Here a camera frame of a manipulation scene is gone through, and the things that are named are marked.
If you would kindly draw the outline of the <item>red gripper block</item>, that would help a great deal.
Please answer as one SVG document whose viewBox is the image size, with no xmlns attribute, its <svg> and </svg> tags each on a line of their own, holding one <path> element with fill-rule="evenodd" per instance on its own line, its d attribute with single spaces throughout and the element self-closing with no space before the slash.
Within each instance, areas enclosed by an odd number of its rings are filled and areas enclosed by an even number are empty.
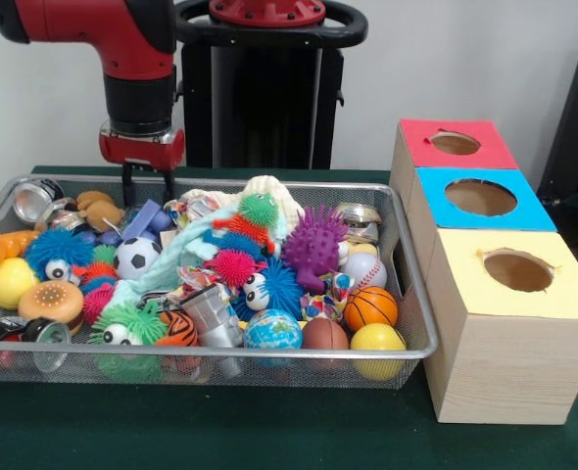
<svg viewBox="0 0 578 470">
<path fill-rule="evenodd" d="M 130 207 L 134 203 L 132 165 L 146 165 L 162 172 L 165 182 L 163 202 L 175 198 L 174 170 L 184 157 L 185 134 L 182 129 L 170 129 L 155 136 L 131 137 L 103 127 L 99 134 L 99 147 L 104 159 L 112 164 L 123 165 L 121 184 L 123 203 Z"/>
</svg>

